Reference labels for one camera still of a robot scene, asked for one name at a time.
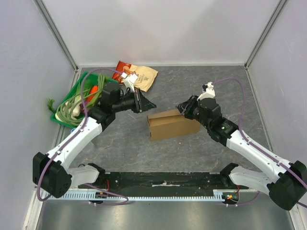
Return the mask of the brown cardboard box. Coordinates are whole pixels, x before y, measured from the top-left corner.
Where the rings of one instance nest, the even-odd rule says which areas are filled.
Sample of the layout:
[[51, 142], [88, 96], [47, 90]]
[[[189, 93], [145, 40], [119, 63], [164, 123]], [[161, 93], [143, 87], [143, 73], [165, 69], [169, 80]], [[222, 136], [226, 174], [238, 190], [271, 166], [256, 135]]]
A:
[[147, 116], [151, 141], [197, 133], [200, 123], [185, 118], [177, 109]]

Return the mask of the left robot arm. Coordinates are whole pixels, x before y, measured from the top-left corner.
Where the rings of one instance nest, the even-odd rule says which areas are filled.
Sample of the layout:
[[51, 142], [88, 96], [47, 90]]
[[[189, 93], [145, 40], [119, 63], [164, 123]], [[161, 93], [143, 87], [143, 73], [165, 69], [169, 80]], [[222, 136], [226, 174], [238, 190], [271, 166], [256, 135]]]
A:
[[156, 105], [150, 102], [140, 89], [122, 93], [118, 83], [108, 82], [98, 102], [89, 110], [88, 116], [80, 125], [55, 148], [46, 154], [38, 152], [33, 157], [32, 176], [37, 189], [43, 189], [51, 196], [60, 198], [74, 186], [104, 186], [104, 169], [93, 163], [71, 168], [71, 163], [88, 143], [115, 120], [116, 113], [126, 110], [142, 113], [154, 108]]

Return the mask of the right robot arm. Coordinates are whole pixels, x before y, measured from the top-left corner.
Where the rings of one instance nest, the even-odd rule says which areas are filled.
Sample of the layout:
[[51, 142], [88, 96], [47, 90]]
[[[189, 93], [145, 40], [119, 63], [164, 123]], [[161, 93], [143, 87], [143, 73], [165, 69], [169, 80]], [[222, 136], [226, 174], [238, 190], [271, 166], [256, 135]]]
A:
[[222, 116], [214, 98], [198, 100], [196, 95], [177, 105], [181, 115], [198, 121], [209, 136], [223, 146], [239, 153], [261, 171], [247, 170], [231, 163], [221, 172], [224, 188], [242, 185], [268, 195], [284, 210], [291, 210], [307, 192], [307, 167], [300, 161], [283, 159], [248, 137], [238, 125]]

